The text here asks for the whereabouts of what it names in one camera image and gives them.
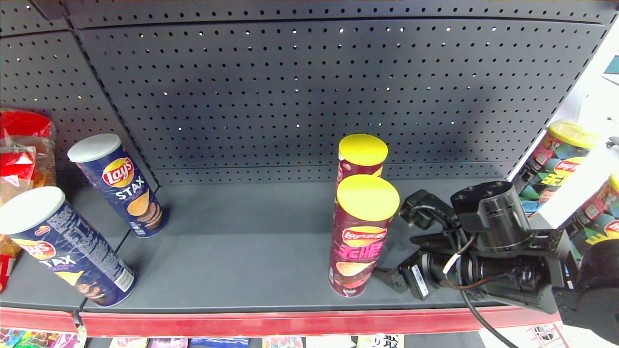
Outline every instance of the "barcode label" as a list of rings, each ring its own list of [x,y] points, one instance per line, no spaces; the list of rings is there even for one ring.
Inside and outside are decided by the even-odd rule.
[[[545,165],[546,161],[548,160],[548,157],[546,157],[544,154],[539,154],[539,155],[537,155],[535,160],[537,161],[537,163],[539,163],[541,165]]]
[[[421,271],[419,271],[419,267],[417,267],[417,265],[413,265],[412,270],[413,274],[415,274],[415,281],[417,282],[417,285],[419,285],[419,289],[422,291],[422,295],[424,297],[428,296],[430,292],[428,291],[428,287],[425,285],[425,281],[423,280]]]
[[[126,268],[123,269],[123,273],[114,282],[123,292],[127,292],[127,289],[133,284],[133,274]]]

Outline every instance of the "red snack package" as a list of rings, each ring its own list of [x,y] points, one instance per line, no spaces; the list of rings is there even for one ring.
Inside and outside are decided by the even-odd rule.
[[[0,206],[32,188],[35,171],[35,148],[2,148],[0,150]],[[6,286],[19,245],[0,235],[0,291]]]
[[[0,109],[0,147],[34,147],[36,166],[34,187],[56,186],[54,144],[56,128],[50,119],[38,113]]]

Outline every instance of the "red chip canister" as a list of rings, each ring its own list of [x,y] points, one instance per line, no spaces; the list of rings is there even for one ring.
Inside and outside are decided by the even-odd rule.
[[[337,154],[339,164],[336,187],[351,175],[369,174],[380,177],[388,152],[387,144],[368,134],[353,134],[343,138]]]
[[[337,187],[329,283],[344,297],[360,295],[376,266],[400,205],[395,187],[373,175],[353,175]]]

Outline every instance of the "lay's logo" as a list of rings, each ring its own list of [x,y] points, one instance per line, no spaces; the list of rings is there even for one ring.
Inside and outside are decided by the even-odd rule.
[[[125,187],[133,180],[133,168],[131,159],[116,159],[103,170],[103,181],[113,187]]]
[[[372,244],[386,236],[385,228],[375,226],[355,226],[342,231],[344,243],[356,248]]]
[[[584,160],[584,157],[572,157],[570,159],[562,160],[555,165],[555,173],[563,177],[570,176],[576,171],[578,166],[582,164],[582,160]]]
[[[44,240],[13,239],[13,241],[35,259],[47,260],[56,256],[56,248]]]
[[[610,233],[619,233],[619,220],[615,220],[613,222],[611,222],[610,224],[606,225],[606,227],[604,227],[604,232],[606,232],[607,234]]]
[[[43,225],[41,227],[39,227],[38,230],[35,231],[35,235],[36,236],[40,236],[40,235],[44,235],[46,233],[48,233],[51,230],[51,228],[47,225]]]

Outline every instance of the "blue chip canister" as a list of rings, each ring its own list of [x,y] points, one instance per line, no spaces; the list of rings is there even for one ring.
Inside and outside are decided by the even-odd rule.
[[[167,216],[117,135],[86,138],[73,145],[67,155],[138,238],[163,230]]]
[[[53,186],[24,192],[0,207],[0,232],[97,305],[124,300],[136,276],[110,244]]]

